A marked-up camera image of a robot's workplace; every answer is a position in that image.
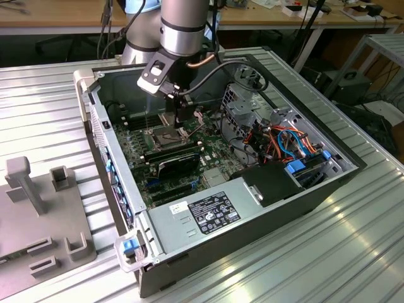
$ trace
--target black chair leg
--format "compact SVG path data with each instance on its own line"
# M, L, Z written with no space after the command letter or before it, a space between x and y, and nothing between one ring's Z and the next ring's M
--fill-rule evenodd
M64 62L70 62L71 56L73 55L73 51L74 51L74 48L76 47L77 43L78 43L78 38L77 38L77 36L74 36L70 43L68 54L67 54L66 60Z

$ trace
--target desk leg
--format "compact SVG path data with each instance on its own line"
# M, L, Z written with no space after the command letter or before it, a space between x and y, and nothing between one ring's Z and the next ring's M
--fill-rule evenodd
M311 36L310 36L309 40L307 41L307 44L304 47L302 53L300 54L300 56L296 62L296 65L294 67L296 72L300 73L300 71L302 70L304 64L307 61L307 58L310 56L311 51L313 50L314 46L316 45L322 32L323 32L323 29L321 27L319 27L319 28L313 30L313 32L311 33Z
M386 34L392 34L395 33L398 28L398 25L395 27L391 27L387 30ZM372 64L372 62L375 60L377 54L379 52L376 50L372 50L371 54L366 58L366 60L362 63L358 71L360 71L362 74L365 74L369 66Z

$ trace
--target blue latch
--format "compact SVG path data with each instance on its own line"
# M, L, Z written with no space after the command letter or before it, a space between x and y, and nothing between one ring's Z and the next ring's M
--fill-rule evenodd
M132 254L135 250L137 250L140 245L139 241L136 238L129 239L123 242L124 244L124 254Z
M328 150L323 151L323 156L326 160L328 160L329 158L331 158L331 154Z
M291 174L294 174L295 172L305 169L306 166L303 164L302 161L294 160L289 162L288 165L286 165L286 168L289 170Z
M105 166L105 169L107 170L107 172L110 171L111 165L112 165L111 159L108 159L107 165Z

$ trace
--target power supply label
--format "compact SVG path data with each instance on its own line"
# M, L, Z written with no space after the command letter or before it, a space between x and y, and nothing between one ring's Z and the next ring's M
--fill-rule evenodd
M241 219L224 191L190 203L188 208L205 235Z

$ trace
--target black cable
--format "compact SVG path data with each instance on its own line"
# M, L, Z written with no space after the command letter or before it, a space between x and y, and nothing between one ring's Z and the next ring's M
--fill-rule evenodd
M300 47L298 45L300 44L305 44L309 34L310 34L310 30L311 30L311 26L314 23L314 20L317 18L318 13L320 12L320 9L323 7L325 0L318 0L317 1L317 5L316 8L313 12L313 14L310 17L309 22L307 22L307 25L304 29L304 31L302 33L298 33L296 39L294 40L294 42L292 43L292 48L291 48L291 53L288 55L287 57L287 62L289 64L292 63L292 61L294 60L295 57L295 50L300 49Z
M97 59L103 59L104 57L100 58L100 47L101 47L101 41L102 37L104 36L104 31L107 25L109 24L109 32L108 32L108 39L109 39L109 34L110 34L110 26L112 23L112 8L113 8L114 2L113 0L105 0L105 6L104 10L102 11L102 17L101 17L101 32L100 36L98 38L97 42Z
M251 157L253 157L253 159L255 159L257 156L253 155L252 153L249 153L246 150L243 150L242 148L234 146L233 144L230 143L230 141L226 140L225 136L223 135L223 117L224 117L224 114L225 114L225 110L223 109L222 114L220 115L220 135L222 136L223 140L226 141L235 150L239 150L240 152L245 153L247 155L247 158L248 158L248 156L251 156Z
M381 87L381 88L379 89L379 91L377 92L378 95L379 95L381 92L383 92L383 91L387 88L387 86L388 86L388 84L389 84L390 73L391 73L392 70L393 70L393 62L391 62L390 70L389 70L389 72L388 72L386 81L384 82L384 84L382 85L382 87Z
M225 61L223 63L221 63L220 65L218 65L217 67L215 67L214 69L212 69L210 71L210 73L208 73L197 85L195 85L194 87L190 88L189 90L183 91L183 92L176 92L175 94L177 95L177 97L183 97L185 95L189 95L190 93L195 92L199 87L201 87L206 81L209 80L209 78L211 78L217 71L223 69L223 67L227 66L227 65L231 65L231 64L243 64L246 66L249 66L250 68L255 69L259 74L264 75L265 71L264 71L264 67L255 65L249 61L244 61L244 60L231 60L231 61ZM266 90L268 85L270 84L270 82L268 81L268 79L264 78L265 80L265 84L264 86L262 86L259 89L254 90L255 92L258 91L262 91L262 90Z
M101 57L104 57L105 52L107 51L107 48L108 48L108 47L110 47L114 42L120 41L120 39L122 39L123 36L126 35L126 33L127 33L128 30L129 30L129 27L131 27L131 25L133 24L133 22L135 21L135 19L140 15L140 13L141 13L141 11L143 10L143 8L145 7L145 5L146 5L146 0L143 0L143 2L142 2L142 4L141 4L141 6L140 6L138 12L137 12L136 14L134 14L134 16L132 17L131 21L128 23L128 25L126 25L122 30L120 30L119 33L117 34L117 37L116 37L114 40L112 40L111 42L109 42L109 43L107 44L107 46L105 46L105 48L104 48L104 50L103 50L103 52L102 52Z
M365 73L365 76L366 76L367 74L369 74L369 72L370 72L371 69L375 66L375 64L380 61L380 58L381 58L381 57L378 57L378 58L372 63L372 65L367 69L367 71L366 71L366 73Z
M213 49L215 50L215 53L219 51L219 43L216 37L216 22L217 22L217 1L218 0L213 0L213 11L212 11L212 26L211 26L211 31L212 31L212 44L213 44Z
M303 17L302 23L300 24L300 28L299 28L299 30L297 31L297 34L300 34L300 31L301 31L302 28L303 28L304 20L306 20L307 11L309 10L309 6L310 6L310 1L307 1L306 12L304 13L304 17ZM291 53L292 51L293 51L293 43L290 45L290 48L289 48L289 51L288 51L288 56L290 55L290 53Z
M387 71L387 72L385 72L385 73L383 73L383 74L380 74L379 76L377 76L374 80L373 80L373 83L377 80L377 79L380 79L381 77L383 77L384 75L386 75L386 74L388 74L388 73L390 73L390 72L392 72L392 71L395 71L395 70L397 70L397 69L399 69L400 67L399 66L397 66L397 67L395 67L395 68L393 68L391 71ZM372 102L372 101L378 101L378 100L381 100L381 99L383 99L383 96L381 96L379 93L381 92L381 90L379 90L377 93L370 93L370 94L368 94L368 96L366 95L366 93L369 91L369 89L370 89L370 87L367 89L367 91L364 93L364 96L362 97L362 103L364 103L365 101L366 102ZM371 96L371 95L375 95L375 97L372 99L372 100L370 100L369 101L369 99L368 99L368 97L369 96Z
M109 0L109 6L110 6L110 15L109 15L109 22L108 22L107 45L109 44L109 39L110 39L110 35L111 35L112 12L114 9L114 0ZM103 59L108 59L108 54L109 54L109 46L107 46L107 57L103 58Z
M119 102L116 102L116 101L113 101L113 100L106 101L106 103L104 103L104 107L105 107L105 111L107 112L107 114L108 114L108 110L111 107L111 105L120 106L121 104Z
M216 30L214 29L214 27L211 26L209 22L206 22L206 25L208 26L208 28L210 29L210 31L211 31L212 33L213 33L213 32L216 32ZM214 47L215 47L215 50L214 50L215 59L216 59L217 63L218 63L219 65L221 65L221 64L223 64L223 62L221 62L221 60L220 60L220 58L219 58L219 55L218 55L218 51L219 51L219 48L220 48L220 44L219 44L219 41L218 41L218 39L217 39L217 35L215 35L215 36L212 35L212 39L213 39L213 37L215 37L215 45L214 45ZM254 66L249 65L249 66L250 66L251 68L255 69L255 70L257 70L257 69L259 68L259 66L256 66L256 65L254 65ZM226 74L226 76L227 76L230 80L232 80L234 83L236 83L237 85L239 85L241 88L243 88L243 89L245 89L245 90L248 90L249 92L260 92L260 91L265 90L265 89L268 87L268 85L266 85L265 88L253 88L253 87L247 86L247 85L241 83L240 81L238 81L237 79L235 79L235 78L230 74L230 72L229 72L227 69L223 68L223 72Z
M103 59L108 59L108 54L109 54L109 39L111 35L111 26L112 26L112 18L109 20L109 26L108 26L108 34L107 34L107 57Z

